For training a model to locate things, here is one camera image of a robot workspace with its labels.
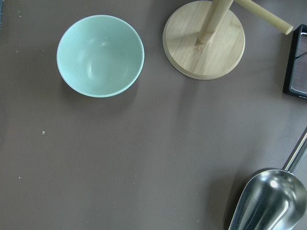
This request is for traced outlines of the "mint green bowl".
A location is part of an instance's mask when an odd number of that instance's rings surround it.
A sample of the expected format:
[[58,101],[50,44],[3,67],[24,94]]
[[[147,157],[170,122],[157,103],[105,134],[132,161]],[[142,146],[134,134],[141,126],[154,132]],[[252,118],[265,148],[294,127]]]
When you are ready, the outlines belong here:
[[136,30],[110,15],[93,15],[74,23],[63,34],[56,55],[67,85],[96,98],[112,97],[131,87],[144,58]]

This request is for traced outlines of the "grey folded cloth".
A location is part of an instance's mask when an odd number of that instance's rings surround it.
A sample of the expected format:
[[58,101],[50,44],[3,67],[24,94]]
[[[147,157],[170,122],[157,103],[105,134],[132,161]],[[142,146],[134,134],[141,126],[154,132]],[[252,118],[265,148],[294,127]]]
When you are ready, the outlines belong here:
[[2,8],[3,8],[3,0],[0,0],[0,30],[2,29]]

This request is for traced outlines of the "steel ice scoop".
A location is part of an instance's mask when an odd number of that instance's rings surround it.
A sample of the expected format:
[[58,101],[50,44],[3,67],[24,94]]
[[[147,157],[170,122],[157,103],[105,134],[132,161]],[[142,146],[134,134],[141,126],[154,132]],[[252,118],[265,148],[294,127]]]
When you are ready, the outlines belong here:
[[303,132],[283,168],[255,172],[246,183],[230,230],[292,230],[307,212],[307,189],[295,176],[307,154]]

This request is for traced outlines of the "wine glass rack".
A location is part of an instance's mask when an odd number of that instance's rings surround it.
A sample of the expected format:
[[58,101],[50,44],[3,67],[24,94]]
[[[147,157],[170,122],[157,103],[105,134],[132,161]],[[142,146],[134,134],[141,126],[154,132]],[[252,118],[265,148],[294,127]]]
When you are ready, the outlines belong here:
[[305,24],[300,25],[293,32],[283,92],[299,98],[307,97],[307,26]]

